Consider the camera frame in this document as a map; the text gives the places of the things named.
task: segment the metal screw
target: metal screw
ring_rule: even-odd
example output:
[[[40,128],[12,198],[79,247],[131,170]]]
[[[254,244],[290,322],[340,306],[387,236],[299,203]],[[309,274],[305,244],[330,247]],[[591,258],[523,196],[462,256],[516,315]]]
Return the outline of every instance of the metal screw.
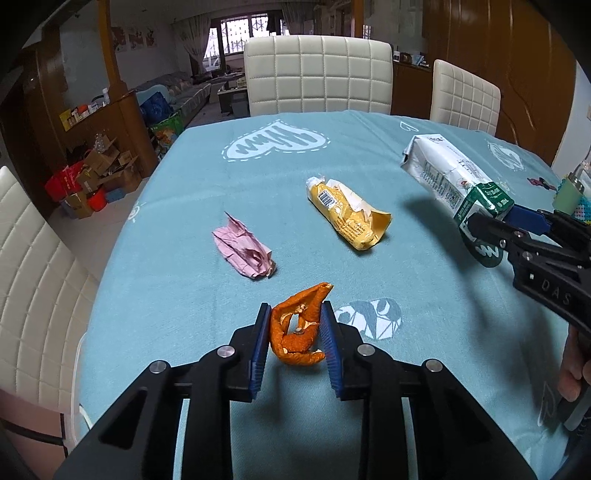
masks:
[[[217,354],[222,358],[228,358],[236,353],[236,349],[232,345],[224,345],[217,349]]]
[[[357,352],[362,356],[371,356],[375,353],[375,348],[368,343],[362,343],[357,347]]]
[[[166,362],[164,360],[156,360],[150,364],[150,371],[153,374],[160,374],[166,370]]]
[[[440,372],[441,370],[443,370],[443,364],[439,360],[435,360],[434,358],[427,360],[427,362],[425,363],[425,367],[427,367],[427,370],[429,370],[430,372]]]

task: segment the human hand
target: human hand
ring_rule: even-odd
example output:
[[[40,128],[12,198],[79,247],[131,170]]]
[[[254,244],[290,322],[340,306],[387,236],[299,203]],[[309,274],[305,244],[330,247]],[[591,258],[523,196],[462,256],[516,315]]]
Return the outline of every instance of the human hand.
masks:
[[[562,364],[558,373],[558,391],[567,401],[575,401],[581,393],[581,379],[591,384],[591,360],[585,361],[579,345],[579,333],[569,325]]]

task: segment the wooden cabinet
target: wooden cabinet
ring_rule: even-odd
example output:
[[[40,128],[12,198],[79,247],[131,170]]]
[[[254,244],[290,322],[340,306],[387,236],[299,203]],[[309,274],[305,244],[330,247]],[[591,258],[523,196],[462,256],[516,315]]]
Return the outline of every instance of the wooden cabinet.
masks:
[[[433,92],[433,71],[408,63],[394,62],[392,115],[429,118]]]
[[[573,103],[575,60],[527,0],[425,0],[427,61],[453,63],[501,90],[496,137],[552,164]]]

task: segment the red bucket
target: red bucket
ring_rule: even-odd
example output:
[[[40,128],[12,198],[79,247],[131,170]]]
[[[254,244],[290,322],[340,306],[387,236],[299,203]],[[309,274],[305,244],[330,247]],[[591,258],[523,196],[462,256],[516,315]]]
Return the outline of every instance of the red bucket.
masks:
[[[92,197],[87,199],[87,203],[95,212],[100,212],[107,205],[105,198],[105,189],[100,188],[92,194]]]

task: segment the orange peel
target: orange peel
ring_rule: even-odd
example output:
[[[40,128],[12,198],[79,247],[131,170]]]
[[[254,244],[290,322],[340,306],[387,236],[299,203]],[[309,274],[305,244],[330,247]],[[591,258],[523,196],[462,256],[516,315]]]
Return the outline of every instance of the orange peel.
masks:
[[[324,360],[320,350],[310,352],[320,326],[320,308],[332,290],[330,283],[319,283],[289,297],[271,310],[269,341],[277,358],[289,365],[314,365]],[[298,315],[295,331],[287,333],[291,318]]]

